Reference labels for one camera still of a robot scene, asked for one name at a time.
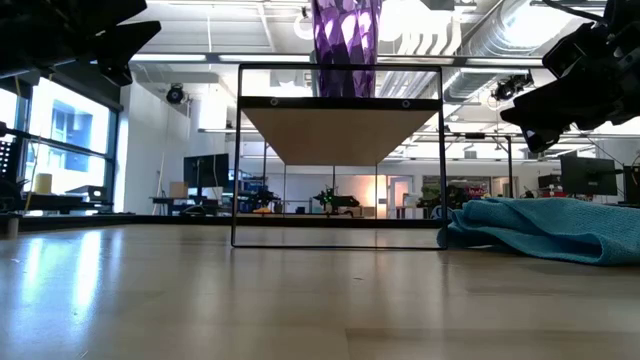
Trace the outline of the silver ventilation duct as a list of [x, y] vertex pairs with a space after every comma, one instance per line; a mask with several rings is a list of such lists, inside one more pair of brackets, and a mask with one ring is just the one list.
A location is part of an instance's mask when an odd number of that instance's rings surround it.
[[[548, 39], [534, 29], [538, 8], [532, 0], [501, 0], [499, 6], [459, 48], [458, 54], [469, 57], [527, 56]], [[469, 73], [451, 69], [444, 83], [447, 102], [463, 102], [489, 84], [496, 74]]]

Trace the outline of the purple faceted tumbler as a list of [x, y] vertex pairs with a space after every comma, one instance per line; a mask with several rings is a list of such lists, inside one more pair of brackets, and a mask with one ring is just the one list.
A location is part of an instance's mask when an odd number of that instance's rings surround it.
[[[315, 62], [322, 65], [377, 63], [382, 0], [312, 0]], [[321, 70], [323, 97], [369, 98], [375, 94], [373, 70]]]

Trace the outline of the blue microfibre cloth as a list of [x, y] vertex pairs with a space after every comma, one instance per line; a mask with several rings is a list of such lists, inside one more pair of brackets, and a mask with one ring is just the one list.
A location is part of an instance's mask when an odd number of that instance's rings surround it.
[[441, 247], [500, 246], [595, 266], [640, 265], [640, 209], [571, 198], [471, 200], [450, 214]]

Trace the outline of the black ceiling-mounted device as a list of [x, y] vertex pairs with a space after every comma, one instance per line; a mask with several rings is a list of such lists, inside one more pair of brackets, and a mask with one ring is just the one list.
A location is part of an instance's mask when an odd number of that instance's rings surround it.
[[507, 101], [534, 84], [531, 74], [515, 74], [499, 80], [497, 87], [491, 92], [491, 97], [497, 101]]

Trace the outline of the long wooden box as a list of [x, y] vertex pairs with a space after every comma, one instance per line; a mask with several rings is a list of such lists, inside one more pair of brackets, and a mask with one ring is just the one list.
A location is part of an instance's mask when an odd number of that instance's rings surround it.
[[310, 70], [374, 76], [378, 71], [427, 72], [442, 77], [440, 66], [322, 65], [311, 63], [241, 63], [238, 68], [234, 150], [234, 193], [230, 243], [237, 242], [242, 117], [254, 125], [284, 166], [376, 168], [388, 154], [413, 135], [433, 115], [438, 116], [440, 187], [446, 190], [443, 82], [434, 99], [380, 97], [245, 96], [244, 73], [249, 70]]

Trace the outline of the black aluminium table frame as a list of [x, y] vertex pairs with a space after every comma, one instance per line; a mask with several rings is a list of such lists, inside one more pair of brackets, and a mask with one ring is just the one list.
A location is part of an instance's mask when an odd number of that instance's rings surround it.
[[[22, 232], [49, 231], [73, 228], [97, 228], [119, 225], [232, 225], [232, 217], [181, 217], [147, 215], [92, 215], [18, 217]], [[369, 229], [439, 229], [440, 220], [429, 219], [354, 219], [311, 217], [237, 217], [236, 225], [256, 227], [315, 227], [315, 228], [369, 228]]]

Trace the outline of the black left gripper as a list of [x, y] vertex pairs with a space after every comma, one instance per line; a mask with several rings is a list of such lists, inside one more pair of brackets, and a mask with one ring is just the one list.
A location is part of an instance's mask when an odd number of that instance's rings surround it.
[[161, 23], [118, 24], [146, 8], [146, 0], [0, 0], [0, 75], [86, 60], [114, 85], [128, 86], [129, 61]]

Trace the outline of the black desk monitor on stand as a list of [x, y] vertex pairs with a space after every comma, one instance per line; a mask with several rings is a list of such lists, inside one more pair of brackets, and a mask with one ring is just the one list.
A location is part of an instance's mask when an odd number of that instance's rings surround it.
[[183, 181], [188, 188], [195, 188], [202, 196], [205, 188], [229, 185], [229, 155], [213, 154], [185, 157], [183, 159]]

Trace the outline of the wide black desk monitor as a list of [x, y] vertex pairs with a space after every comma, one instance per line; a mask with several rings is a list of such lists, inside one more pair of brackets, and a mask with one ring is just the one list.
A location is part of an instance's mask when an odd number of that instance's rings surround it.
[[616, 196], [618, 186], [613, 160], [562, 156], [561, 185], [569, 194]]

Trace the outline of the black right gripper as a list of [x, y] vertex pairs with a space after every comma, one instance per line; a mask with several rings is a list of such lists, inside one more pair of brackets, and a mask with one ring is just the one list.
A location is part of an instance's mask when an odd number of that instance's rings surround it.
[[502, 120], [522, 128], [532, 153], [555, 145], [571, 123], [621, 125], [640, 117], [640, 0], [604, 1], [601, 14], [576, 9], [592, 23], [591, 79], [560, 78], [515, 98], [500, 112]]

